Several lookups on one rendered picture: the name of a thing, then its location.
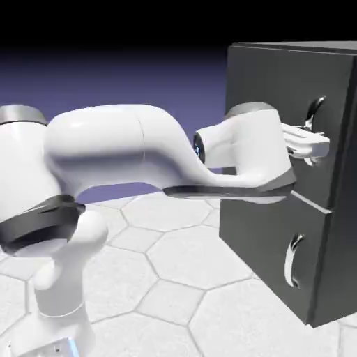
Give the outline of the dark grey cabinet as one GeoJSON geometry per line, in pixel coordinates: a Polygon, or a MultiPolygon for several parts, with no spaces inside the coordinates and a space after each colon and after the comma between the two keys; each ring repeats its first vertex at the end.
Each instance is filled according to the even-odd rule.
{"type": "MultiPolygon", "coordinates": [[[[243,43],[357,51],[357,43],[243,43]]],[[[312,204],[308,198],[294,191],[312,204]]],[[[318,327],[357,313],[357,121],[344,160],[338,200],[326,225],[319,253],[314,322],[318,327]]]]}

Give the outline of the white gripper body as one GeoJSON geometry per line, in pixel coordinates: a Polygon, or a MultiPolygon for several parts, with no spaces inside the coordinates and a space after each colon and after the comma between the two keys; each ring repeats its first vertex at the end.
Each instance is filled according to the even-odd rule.
{"type": "Polygon", "coordinates": [[[282,124],[288,154],[294,158],[323,158],[328,155],[330,139],[300,126],[282,124]]]}

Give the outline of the dark grey cabinet door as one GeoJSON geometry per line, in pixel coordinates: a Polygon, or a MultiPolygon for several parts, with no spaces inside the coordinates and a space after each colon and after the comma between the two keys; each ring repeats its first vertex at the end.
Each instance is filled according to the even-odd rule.
{"type": "Polygon", "coordinates": [[[314,310],[319,253],[330,210],[298,195],[274,204],[223,201],[220,238],[252,269],[269,289],[304,323],[316,326],[314,310]],[[295,234],[305,236],[294,257],[299,288],[284,278],[284,259],[295,234]]]}
{"type": "Polygon", "coordinates": [[[330,140],[328,155],[316,163],[292,158],[295,190],[328,210],[338,200],[344,160],[357,121],[357,51],[288,45],[236,43],[228,49],[226,108],[266,102],[283,123],[304,124],[317,109],[312,129],[330,140]]]}

